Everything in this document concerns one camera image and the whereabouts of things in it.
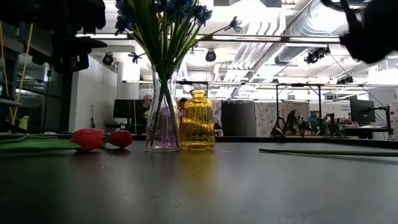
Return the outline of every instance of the person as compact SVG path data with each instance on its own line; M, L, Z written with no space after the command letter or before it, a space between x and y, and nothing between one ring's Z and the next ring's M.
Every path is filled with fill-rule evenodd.
M299 128L300 113L298 110L292 110L286 119L286 124L283 128L285 134L296 134Z
M140 125L140 128L139 131L137 129L137 134L145 134L147 131L147 121L149 116L150 104L152 103L152 95L145 95L142 100L142 108L141 111L138 113L139 120L137 121L137 124Z
M180 109L180 110L184 110L184 105L185 105L185 102L187 101L187 99L186 98L181 98L179 101L178 101L178 108Z

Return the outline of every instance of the cable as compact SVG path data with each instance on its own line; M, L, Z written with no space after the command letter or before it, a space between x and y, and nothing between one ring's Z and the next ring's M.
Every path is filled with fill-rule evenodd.
M375 118L377 119L377 121L379 122L379 124L381 126L380 119L378 117L375 117ZM383 133L383 138L384 138L384 140L386 140L386 135L384 133Z
M2 57L2 69L3 69L3 73L4 73L4 79L6 81L6 94L7 97L10 97L10 93L8 90L8 78L7 78L7 69L6 69L6 58L4 56L4 41L2 39L3 34L2 34L2 21L0 21L0 45L1 45L1 57ZM14 119L13 114L12 114L12 110L11 107L8 107L9 111L10 111L10 117L11 117L11 121Z
M338 64L338 66L340 66L340 68L343 69L343 71L344 71L347 75L351 76L351 75L340 65L340 63L338 63L338 61L334 58L334 56L332 56L332 55L330 55L330 56L331 56L331 57L333 58L333 60ZM360 86L360 87L361 87L363 90L365 90L365 91L369 94L369 96L373 97L374 100L376 100L378 103L380 103L381 106L384 107L384 105L383 105L378 99L376 99L374 96L372 96L372 94L370 94L370 92L369 92L367 89L363 88L363 86Z
M379 119L381 119L381 121L383 122L383 125L387 127L386 121L385 121L379 114L377 114L376 112L375 112L374 114L375 114L376 116L378 116Z
M30 42L32 41L32 33L33 33L33 24L30 25L29 38L27 40L26 58L25 58L24 69L22 71L21 84L19 85L19 93L18 93L18 99L17 99L18 103L19 103L19 100L21 98L22 84L24 83L24 78L25 78L26 65L27 65L29 49L30 49ZM14 117L12 119L12 124L15 124L15 119L17 117L17 112L18 112L18 108L15 108Z

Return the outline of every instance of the yellow rope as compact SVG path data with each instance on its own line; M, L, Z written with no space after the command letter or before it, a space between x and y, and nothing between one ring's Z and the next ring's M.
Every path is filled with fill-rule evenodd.
M29 56L29 49L30 49L30 42L32 40L32 33L33 33L33 24L30 25L30 31L29 31L29 38L27 40L27 49L26 49L26 57L25 57L25 64L24 64L24 69L22 71L22 78L21 78L21 84L19 84L19 93L18 93L18 99L17 102L19 103L19 100L21 98L21 90L22 90L22 84L24 82L24 78L25 78L25 72L26 72L26 65L27 65L27 61L28 61L28 56ZM17 112L18 112L18 108L15 108L14 111L14 117L12 119L12 124L15 124L15 119L17 118Z

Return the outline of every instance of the light fixture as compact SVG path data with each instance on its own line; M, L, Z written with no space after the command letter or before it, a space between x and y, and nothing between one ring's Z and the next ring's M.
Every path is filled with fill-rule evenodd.
M214 62L217 58L216 52L212 49L208 50L205 58L207 62Z
M110 53L110 52L105 53L105 56L102 59L102 63L104 63L104 65L108 65L108 66L112 65L112 63L113 63L113 54Z
M76 34L75 37L91 37L92 39L128 39L127 34Z
M304 62L307 64L317 63L320 59L324 58L328 54L330 54L329 46L319 47L314 51L309 52L305 57Z
M347 76L345 78L342 78L341 80L337 80L336 84L337 85L339 85L339 84L345 85L345 84L350 84L350 83L353 83L353 82L354 82L353 77L352 76Z

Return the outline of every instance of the wall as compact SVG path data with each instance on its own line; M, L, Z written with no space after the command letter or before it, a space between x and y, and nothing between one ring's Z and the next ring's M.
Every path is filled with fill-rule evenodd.
M96 128L104 129L104 121L112 119L117 75L91 56L89 56L89 63L88 69L73 74L70 132L91 127L90 105L94 105Z
M137 100L139 98L139 84L137 83L123 83L122 81L138 81L140 74L140 66L127 62L118 62L118 80L116 99L118 100Z

